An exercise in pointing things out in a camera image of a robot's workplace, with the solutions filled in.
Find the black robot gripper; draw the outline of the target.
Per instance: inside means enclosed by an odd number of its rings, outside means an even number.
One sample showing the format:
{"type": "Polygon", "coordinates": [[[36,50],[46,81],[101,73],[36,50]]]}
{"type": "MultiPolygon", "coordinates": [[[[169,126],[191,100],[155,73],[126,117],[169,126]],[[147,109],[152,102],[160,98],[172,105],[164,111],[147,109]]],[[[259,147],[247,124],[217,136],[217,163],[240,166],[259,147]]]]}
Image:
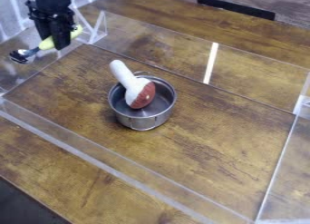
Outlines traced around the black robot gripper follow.
{"type": "Polygon", "coordinates": [[[28,0],[25,5],[41,39],[52,35],[54,48],[61,50],[70,44],[70,30],[74,26],[70,0],[28,0]]]}

